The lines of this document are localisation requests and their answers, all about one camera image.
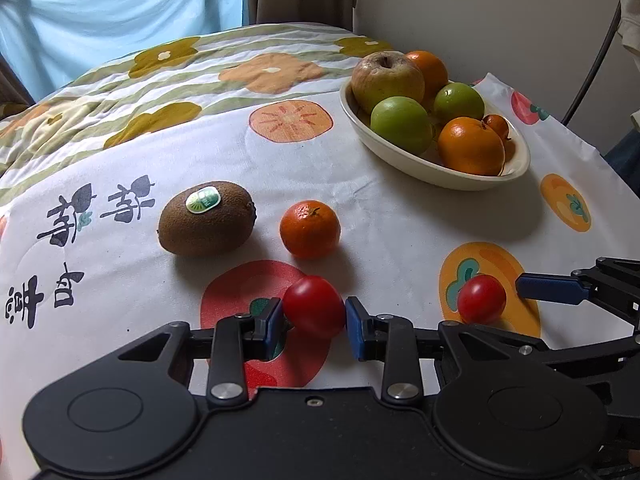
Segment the small mandarin on cloth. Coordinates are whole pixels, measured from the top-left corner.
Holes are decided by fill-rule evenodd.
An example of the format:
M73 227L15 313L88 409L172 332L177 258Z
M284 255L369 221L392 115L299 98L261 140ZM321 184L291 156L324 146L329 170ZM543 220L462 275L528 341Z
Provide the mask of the small mandarin on cloth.
M302 200L285 211L279 230L284 247L293 257L320 259L337 248L341 223L327 204Z

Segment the large orange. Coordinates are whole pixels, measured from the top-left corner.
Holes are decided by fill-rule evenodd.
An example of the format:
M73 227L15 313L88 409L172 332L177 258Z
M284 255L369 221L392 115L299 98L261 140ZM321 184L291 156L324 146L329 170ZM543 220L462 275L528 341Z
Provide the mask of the large orange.
M506 162L500 136L478 119L458 117L447 122L439 133L437 148L449 169L497 177Z
M448 70L440 58L428 51L411 51L406 54L406 57L421 71L424 79L422 104L431 107L439 90L449 84Z

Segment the brown left curtain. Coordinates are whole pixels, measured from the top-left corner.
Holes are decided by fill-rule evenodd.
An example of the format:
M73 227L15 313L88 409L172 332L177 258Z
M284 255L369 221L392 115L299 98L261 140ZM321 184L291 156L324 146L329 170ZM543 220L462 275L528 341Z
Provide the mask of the brown left curtain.
M35 103L24 84L18 79L2 55L0 55L0 99L2 103L24 104L27 106Z

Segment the large yellowish apple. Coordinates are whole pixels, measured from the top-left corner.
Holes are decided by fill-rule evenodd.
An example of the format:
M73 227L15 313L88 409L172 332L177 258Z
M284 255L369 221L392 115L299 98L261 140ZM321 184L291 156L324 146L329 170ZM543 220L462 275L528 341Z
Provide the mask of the large yellowish apple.
M365 56L352 71L350 85L360 108L367 114L391 96L421 102L425 91L420 68L398 51L378 51Z

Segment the small mandarin in bowl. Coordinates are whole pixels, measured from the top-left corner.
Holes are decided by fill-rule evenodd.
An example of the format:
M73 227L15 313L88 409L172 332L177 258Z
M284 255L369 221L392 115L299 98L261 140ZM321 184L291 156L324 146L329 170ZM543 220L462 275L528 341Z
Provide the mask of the small mandarin in bowl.
M488 114L483 118L484 124L495 131L499 138L506 142L509 139L509 125L506 120L497 114Z

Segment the brown kiwi with sticker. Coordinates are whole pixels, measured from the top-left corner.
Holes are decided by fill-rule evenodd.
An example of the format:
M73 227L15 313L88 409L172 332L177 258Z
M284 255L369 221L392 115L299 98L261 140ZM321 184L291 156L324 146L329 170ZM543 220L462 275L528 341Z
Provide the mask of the brown kiwi with sticker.
M160 246L181 257L213 257L233 252L252 234L257 211L245 188L209 181L175 195L158 220Z

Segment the red cherry tomato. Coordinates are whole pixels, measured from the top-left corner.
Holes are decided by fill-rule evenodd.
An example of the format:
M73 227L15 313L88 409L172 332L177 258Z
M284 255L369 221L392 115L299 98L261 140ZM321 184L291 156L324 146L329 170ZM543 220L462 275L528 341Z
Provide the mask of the red cherry tomato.
M466 324L492 324L506 307L506 290L493 276L478 274L458 293L458 311Z
M317 275L306 275L292 284L282 297L282 310L296 330L320 339L337 336L346 323L340 294Z

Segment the green apple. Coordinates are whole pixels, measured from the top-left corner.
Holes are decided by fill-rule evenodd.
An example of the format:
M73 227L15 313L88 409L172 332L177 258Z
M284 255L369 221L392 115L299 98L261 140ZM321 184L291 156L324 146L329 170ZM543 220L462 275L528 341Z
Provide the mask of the green apple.
M441 124L459 117L481 120L485 116L485 103L480 94L463 82L450 82L437 92L434 114Z
M370 128L381 138L413 155L423 154L433 140L425 108L408 96L390 96L373 107Z

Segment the green apple in bowl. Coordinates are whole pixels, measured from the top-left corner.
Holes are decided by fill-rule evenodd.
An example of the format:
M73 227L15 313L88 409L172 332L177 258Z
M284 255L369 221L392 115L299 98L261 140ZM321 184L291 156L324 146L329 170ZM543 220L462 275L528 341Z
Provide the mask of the green apple in bowl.
M480 94L463 82L450 82L437 92L434 114L441 124L459 117L481 120L485 116L485 103Z

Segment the floral striped duvet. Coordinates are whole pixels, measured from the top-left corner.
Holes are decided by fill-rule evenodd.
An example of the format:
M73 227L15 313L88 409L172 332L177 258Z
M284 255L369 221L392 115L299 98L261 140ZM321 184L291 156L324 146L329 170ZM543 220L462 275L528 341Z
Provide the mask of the floral striped duvet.
M346 29L245 26L160 44L89 70L1 122L1 201L100 151L165 128L333 92L388 42Z

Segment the light blue window sheet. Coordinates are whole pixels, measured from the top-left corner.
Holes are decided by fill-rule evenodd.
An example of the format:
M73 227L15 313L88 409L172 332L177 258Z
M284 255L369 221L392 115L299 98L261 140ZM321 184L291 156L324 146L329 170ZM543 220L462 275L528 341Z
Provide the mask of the light blue window sheet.
M1 55L35 100L103 63L239 27L244 0L1 0Z

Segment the white fruit-print cloth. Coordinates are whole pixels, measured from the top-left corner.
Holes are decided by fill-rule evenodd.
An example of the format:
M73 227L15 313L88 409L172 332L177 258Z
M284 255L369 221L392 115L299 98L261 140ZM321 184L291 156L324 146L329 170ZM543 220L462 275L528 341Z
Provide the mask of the white fruit-print cloth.
M637 258L638 197L600 153L498 78L478 90L530 151L523 177L487 191L438 188L387 165L326 92L303 112L331 116L321 136L274 142L255 129L258 108L244 107L91 155L4 205L2 477L37 472L22 416L39 390L166 323L209 327L260 306L303 275L322 276L372 313L434 327L464 272L510 284L523 271ZM157 226L168 200L220 180L253 197L250 239L213 258L163 250ZM302 200L340 220L326 257L295 258L282 243L281 218Z

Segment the large orange in bowl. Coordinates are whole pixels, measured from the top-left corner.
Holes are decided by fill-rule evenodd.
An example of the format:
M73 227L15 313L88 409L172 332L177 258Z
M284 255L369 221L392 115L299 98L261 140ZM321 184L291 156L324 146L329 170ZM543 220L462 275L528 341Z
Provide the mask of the large orange in bowl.
M447 122L439 133L437 148L449 169L497 177L506 162L500 136L478 119L458 117Z

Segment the cream ceramic fruit bowl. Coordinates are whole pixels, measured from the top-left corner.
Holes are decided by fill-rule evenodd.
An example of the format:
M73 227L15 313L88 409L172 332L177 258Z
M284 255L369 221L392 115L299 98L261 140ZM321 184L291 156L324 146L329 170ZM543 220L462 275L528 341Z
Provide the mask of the cream ceramic fruit bowl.
M497 177L477 176L449 169L440 163L436 140L433 140L420 156L410 154L374 133L370 117L360 108L350 88L350 80L340 90L341 107L358 136L360 142L386 164L409 177L457 191L483 191L513 182L529 170L530 151L524 136L508 120L510 148L509 156Z

